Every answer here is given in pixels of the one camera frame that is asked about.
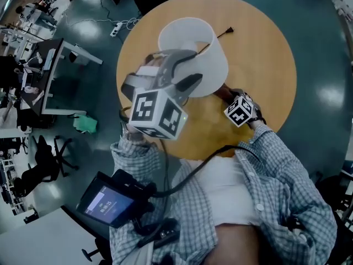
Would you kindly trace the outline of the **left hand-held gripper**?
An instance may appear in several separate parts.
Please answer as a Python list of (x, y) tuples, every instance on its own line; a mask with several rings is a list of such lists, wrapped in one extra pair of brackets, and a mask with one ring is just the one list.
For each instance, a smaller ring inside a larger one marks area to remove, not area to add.
[(130, 100), (128, 124), (138, 131), (159, 139), (176, 140), (188, 115), (183, 102), (201, 83), (203, 74), (187, 75), (173, 81), (177, 65), (195, 58), (189, 49), (169, 49), (151, 53), (147, 62), (161, 59), (159, 66), (142, 65), (129, 73), (121, 92)]

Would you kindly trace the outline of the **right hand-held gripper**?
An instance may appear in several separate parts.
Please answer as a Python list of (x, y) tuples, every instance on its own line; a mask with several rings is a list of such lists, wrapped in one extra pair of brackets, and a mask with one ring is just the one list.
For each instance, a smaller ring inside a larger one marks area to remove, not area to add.
[(234, 101), (225, 110), (225, 116), (236, 126), (241, 127), (244, 124), (250, 126), (254, 121), (264, 118), (260, 106), (252, 100), (246, 92), (232, 92)]

